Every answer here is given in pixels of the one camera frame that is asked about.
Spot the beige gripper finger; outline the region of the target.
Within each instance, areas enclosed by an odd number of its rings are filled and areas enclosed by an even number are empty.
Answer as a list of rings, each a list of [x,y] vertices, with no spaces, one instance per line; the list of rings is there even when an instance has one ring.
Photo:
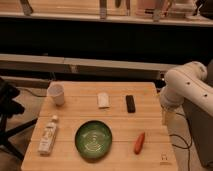
[[[175,112],[166,108],[162,109],[162,124],[168,125],[169,122],[173,119]]]

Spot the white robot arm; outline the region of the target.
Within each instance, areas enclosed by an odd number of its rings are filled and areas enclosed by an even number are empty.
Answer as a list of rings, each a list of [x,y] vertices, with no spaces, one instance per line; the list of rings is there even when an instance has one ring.
[[[198,61],[173,67],[165,73],[166,85],[159,93],[163,125],[168,124],[174,116],[174,110],[185,99],[213,116],[213,87],[204,82],[206,78],[207,67]]]

